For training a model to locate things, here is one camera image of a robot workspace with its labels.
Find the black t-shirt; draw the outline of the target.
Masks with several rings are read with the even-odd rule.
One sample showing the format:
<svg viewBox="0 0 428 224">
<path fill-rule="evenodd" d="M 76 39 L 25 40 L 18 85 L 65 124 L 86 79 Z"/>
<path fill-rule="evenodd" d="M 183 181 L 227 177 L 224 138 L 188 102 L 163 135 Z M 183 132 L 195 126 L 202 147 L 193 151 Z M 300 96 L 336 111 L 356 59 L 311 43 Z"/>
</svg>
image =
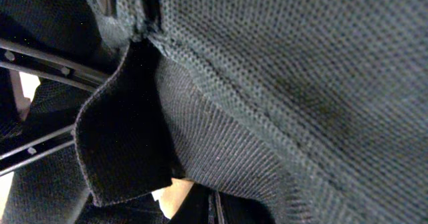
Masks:
<svg viewBox="0 0 428 224">
<path fill-rule="evenodd" d="M 2 223 L 426 223 L 427 0 L 1 0 Z"/>
</svg>

